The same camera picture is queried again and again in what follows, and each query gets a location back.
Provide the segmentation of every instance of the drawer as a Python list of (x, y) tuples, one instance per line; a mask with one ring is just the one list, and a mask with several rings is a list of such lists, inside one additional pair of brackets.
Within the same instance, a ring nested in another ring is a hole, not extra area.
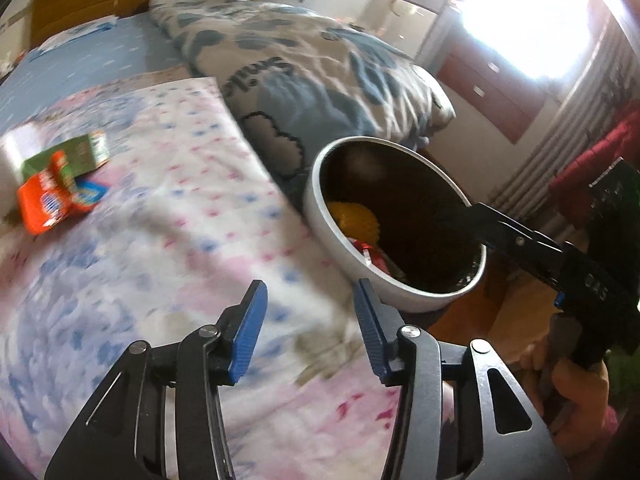
[(463, 32), (451, 53), (487, 82), (509, 97), (529, 117), (535, 117), (545, 103), (545, 89), (525, 76), (494, 49)]
[(518, 142), (537, 115), (524, 113), (493, 84), (454, 57), (447, 58), (438, 79), (484, 115), (512, 144)]

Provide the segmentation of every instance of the window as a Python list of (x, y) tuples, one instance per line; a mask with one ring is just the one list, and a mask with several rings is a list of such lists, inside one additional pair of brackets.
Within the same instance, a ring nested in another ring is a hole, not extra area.
[(463, 21), (476, 39), (527, 76), (559, 79), (588, 44), (589, 0), (466, 0)]

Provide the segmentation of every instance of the bolt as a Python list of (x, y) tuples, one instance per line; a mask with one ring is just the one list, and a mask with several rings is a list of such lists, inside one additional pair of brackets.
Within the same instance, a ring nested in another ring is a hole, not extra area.
[(142, 354), (146, 351), (145, 341), (134, 341), (129, 345), (129, 352), (132, 354)]
[(484, 339), (474, 339), (471, 348), (479, 354), (488, 354), (491, 351), (491, 345)]
[(205, 325), (198, 330), (200, 337), (215, 337), (220, 334), (220, 330), (215, 325)]
[(420, 335), (420, 329), (417, 326), (405, 325), (400, 329), (400, 333), (404, 337), (414, 338)]

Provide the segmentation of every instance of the person's hand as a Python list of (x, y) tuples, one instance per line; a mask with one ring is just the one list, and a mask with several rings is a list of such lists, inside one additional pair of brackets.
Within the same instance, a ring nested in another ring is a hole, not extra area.
[[(526, 371), (522, 387), (540, 416), (544, 414), (544, 407), (538, 395), (538, 381), (547, 349), (545, 337), (530, 345), (520, 358), (520, 366)], [(556, 446), (565, 457), (571, 457), (589, 449), (603, 433), (609, 399), (607, 367), (601, 361), (584, 370), (569, 359), (561, 358), (551, 372), (551, 380), (558, 393), (575, 404), (570, 418), (554, 432)]]

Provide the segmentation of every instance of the blue bed sheet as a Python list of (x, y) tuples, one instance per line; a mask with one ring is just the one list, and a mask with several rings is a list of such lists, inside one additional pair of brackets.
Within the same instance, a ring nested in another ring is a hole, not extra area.
[(172, 40), (146, 12), (41, 56), (32, 51), (0, 86), (0, 134), (76, 92), (181, 63)]

